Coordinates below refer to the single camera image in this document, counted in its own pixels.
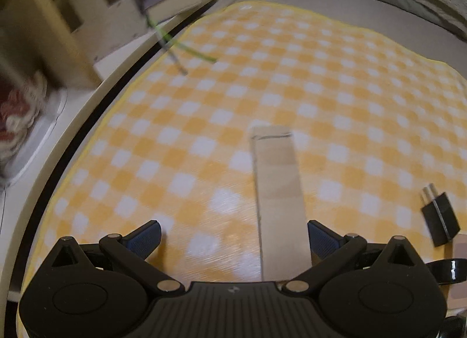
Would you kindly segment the black plug adapter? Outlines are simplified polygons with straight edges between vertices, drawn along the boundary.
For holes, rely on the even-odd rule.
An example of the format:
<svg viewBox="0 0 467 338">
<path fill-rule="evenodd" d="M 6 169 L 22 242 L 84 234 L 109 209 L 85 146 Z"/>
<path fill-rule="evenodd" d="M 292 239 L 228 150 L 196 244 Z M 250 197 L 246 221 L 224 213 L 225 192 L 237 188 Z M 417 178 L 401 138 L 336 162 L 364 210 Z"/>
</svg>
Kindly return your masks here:
<svg viewBox="0 0 467 338">
<path fill-rule="evenodd" d="M 433 183 L 423 188 L 424 206 L 421 212 L 434 247 L 451 242 L 461 230 L 446 192 L 439 193 Z"/>
</svg>

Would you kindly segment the round black jar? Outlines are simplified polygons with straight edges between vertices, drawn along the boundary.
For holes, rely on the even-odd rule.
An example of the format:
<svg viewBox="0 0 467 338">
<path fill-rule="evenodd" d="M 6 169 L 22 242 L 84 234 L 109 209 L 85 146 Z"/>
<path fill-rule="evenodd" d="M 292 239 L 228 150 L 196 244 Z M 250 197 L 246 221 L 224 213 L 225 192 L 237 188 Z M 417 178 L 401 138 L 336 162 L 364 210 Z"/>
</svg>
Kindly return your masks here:
<svg viewBox="0 0 467 338">
<path fill-rule="evenodd" d="M 443 259 L 426 263 L 439 285 L 462 283 L 467 278 L 466 258 Z"/>
</svg>

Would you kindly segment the pink leather card case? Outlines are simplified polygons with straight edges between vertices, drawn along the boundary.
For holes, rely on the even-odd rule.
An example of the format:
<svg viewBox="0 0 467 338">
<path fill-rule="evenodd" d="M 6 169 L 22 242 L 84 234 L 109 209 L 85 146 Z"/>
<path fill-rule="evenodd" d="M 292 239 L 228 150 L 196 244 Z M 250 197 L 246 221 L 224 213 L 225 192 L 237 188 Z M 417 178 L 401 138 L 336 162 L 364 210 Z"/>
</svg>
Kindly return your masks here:
<svg viewBox="0 0 467 338">
<path fill-rule="evenodd" d="M 451 275 L 456 283 L 449 286 L 448 309 L 466 308 L 466 234 L 458 234 L 452 245 Z"/>
</svg>

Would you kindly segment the cardboard strip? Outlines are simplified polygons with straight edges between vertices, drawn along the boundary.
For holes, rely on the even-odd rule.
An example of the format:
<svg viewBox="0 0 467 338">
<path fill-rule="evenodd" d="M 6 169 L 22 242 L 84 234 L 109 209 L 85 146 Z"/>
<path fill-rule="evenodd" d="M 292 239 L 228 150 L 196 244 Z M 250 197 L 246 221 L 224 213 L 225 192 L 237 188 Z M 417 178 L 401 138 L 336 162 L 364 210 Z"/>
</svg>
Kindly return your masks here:
<svg viewBox="0 0 467 338">
<path fill-rule="evenodd" d="M 262 279 L 290 280 L 312 264 L 292 132 L 281 125 L 257 126 L 251 148 Z"/>
</svg>

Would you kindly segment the yellow checkered cloth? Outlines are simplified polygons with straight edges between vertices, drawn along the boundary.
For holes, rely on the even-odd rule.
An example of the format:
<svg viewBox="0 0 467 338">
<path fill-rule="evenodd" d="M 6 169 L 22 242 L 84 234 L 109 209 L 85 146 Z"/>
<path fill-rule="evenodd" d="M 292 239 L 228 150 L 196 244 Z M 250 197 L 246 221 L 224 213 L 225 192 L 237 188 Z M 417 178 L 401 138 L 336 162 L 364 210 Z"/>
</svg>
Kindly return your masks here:
<svg viewBox="0 0 467 338">
<path fill-rule="evenodd" d="M 182 74 L 164 55 L 105 115 L 44 214 L 26 271 L 57 240 L 95 243 L 149 220 L 150 263 L 184 283 L 257 281 L 250 139 L 291 129 L 306 214 L 371 242 L 434 248 L 427 183 L 466 224 L 466 80 L 374 31 L 265 1 L 238 2 L 181 36 Z"/>
</svg>

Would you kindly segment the green stick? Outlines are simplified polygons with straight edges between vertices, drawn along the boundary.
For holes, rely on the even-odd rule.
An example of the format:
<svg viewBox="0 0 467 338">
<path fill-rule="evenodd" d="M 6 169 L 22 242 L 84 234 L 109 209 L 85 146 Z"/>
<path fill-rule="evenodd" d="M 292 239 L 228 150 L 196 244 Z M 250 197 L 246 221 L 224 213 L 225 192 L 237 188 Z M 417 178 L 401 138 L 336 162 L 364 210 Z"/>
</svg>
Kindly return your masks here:
<svg viewBox="0 0 467 338">
<path fill-rule="evenodd" d="M 147 19 L 147 23 L 148 25 L 156 31 L 156 33 L 158 34 L 158 37 L 159 37 L 159 40 L 161 41 L 161 45 L 164 47 L 164 48 L 167 48 L 169 49 L 170 47 L 178 47 L 180 49 L 182 49 L 183 51 L 189 53 L 190 55 L 196 57 L 196 58 L 199 58 L 201 60 L 204 60 L 206 62 L 210 62 L 210 63 L 216 63 L 216 61 L 218 60 L 217 58 L 215 57 L 212 57 L 210 55 L 206 55 L 205 53 L 202 53 L 198 50 L 195 50 L 194 48 L 192 47 L 189 47 L 188 45 L 182 43 L 181 41 L 179 41 L 178 39 L 176 39 L 175 37 L 171 36 L 168 32 L 166 32 L 162 27 L 161 25 L 157 24 L 155 21 L 153 21 L 149 15 L 147 14 L 146 15 L 146 19 Z"/>
</svg>

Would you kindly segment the wooden bedside shelf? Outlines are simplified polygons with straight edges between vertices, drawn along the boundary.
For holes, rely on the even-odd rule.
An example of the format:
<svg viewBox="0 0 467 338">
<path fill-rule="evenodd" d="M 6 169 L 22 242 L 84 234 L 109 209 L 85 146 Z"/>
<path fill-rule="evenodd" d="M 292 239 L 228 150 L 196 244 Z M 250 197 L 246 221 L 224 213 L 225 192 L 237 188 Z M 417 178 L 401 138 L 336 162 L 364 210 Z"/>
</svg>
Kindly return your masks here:
<svg viewBox="0 0 467 338">
<path fill-rule="evenodd" d="M 106 81 L 114 51 L 146 37 L 139 0 L 1 0 L 1 187 L 18 187 L 63 109 Z"/>
</svg>

